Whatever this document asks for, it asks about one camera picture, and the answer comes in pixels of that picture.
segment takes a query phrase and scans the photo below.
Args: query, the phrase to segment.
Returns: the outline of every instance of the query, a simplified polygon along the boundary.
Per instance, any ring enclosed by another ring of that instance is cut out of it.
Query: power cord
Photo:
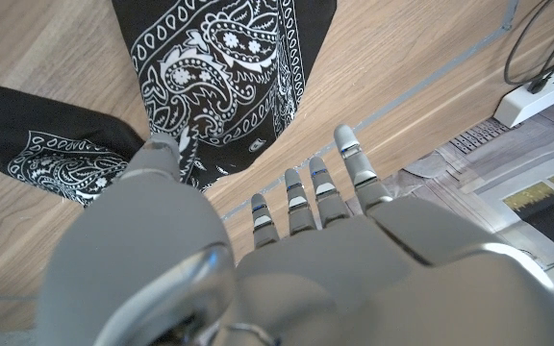
[[[506,60],[506,65],[504,67],[504,81],[511,85],[511,86],[522,86],[527,83],[531,83],[529,87],[527,87],[527,90],[533,94],[536,94],[540,92],[548,82],[549,78],[554,73],[554,64],[551,66],[550,64],[553,61],[554,58],[554,48],[551,52],[550,56],[548,56],[548,59],[546,59],[546,62],[542,66],[541,71],[535,75],[534,77],[527,78],[521,81],[515,81],[510,78],[510,65],[512,64],[512,60],[515,57],[516,50],[522,43],[523,39],[525,38],[527,32],[531,28],[531,26],[536,22],[538,17],[548,8],[548,6],[553,2],[554,0],[544,0],[543,3],[541,3],[541,6],[538,8],[538,10],[534,13],[532,18],[529,20],[523,31],[520,33],[520,36],[516,40],[515,45],[513,46],[512,50],[510,51],[510,54],[508,55],[508,59]]]

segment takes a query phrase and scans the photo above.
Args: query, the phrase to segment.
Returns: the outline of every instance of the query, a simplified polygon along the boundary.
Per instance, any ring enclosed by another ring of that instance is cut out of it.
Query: power strip
[[[501,99],[494,118],[513,127],[554,105],[554,74],[537,94],[527,91],[529,84],[513,90]]]

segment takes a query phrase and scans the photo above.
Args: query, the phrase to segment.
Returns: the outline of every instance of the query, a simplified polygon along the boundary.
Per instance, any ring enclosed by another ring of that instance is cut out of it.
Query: floor
[[[254,192],[264,192],[284,225],[279,177],[286,168],[305,168],[318,154],[340,167],[332,171],[335,182],[353,196],[332,146],[337,124],[357,129],[369,159],[388,177],[489,118],[511,89],[501,74],[515,33],[538,2],[339,1],[297,118],[248,170],[207,193],[237,259],[253,248],[248,198]],[[523,41],[516,72],[539,65],[553,40],[554,3]],[[109,113],[148,135],[137,79],[107,1],[0,0],[0,86]],[[32,327],[43,268],[81,211],[0,175],[0,331]]]

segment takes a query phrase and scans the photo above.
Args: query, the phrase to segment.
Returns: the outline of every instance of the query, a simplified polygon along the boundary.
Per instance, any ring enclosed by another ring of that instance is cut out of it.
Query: robot finger
[[[263,195],[256,193],[251,197],[251,214],[254,220],[254,244],[256,249],[279,241],[273,218],[270,216]]]
[[[314,182],[315,200],[319,209],[322,227],[349,217],[347,207],[343,203],[326,165],[321,158],[315,157],[309,162],[309,169]]]
[[[390,193],[377,178],[352,129],[347,125],[339,125],[335,129],[335,142],[363,211],[366,212],[377,204],[391,201]]]
[[[303,183],[298,173],[292,168],[286,170],[286,192],[288,194],[290,235],[315,230],[314,215],[309,207]]]

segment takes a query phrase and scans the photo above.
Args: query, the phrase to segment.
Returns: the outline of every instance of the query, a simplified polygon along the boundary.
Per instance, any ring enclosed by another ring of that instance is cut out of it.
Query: metal fingertip
[[[309,161],[309,170],[312,173],[312,176],[314,176],[316,173],[327,171],[324,160],[319,157],[312,157],[312,159]]]
[[[286,170],[286,188],[291,189],[292,187],[297,185],[303,185],[300,180],[300,176],[294,169],[288,168]]]
[[[337,148],[340,152],[343,152],[353,146],[361,145],[358,139],[356,139],[354,131],[352,131],[352,129],[345,124],[339,125],[335,129],[333,135],[335,142],[337,143]]]
[[[251,210],[256,211],[260,208],[266,207],[266,199],[260,193],[256,193],[251,196]]]

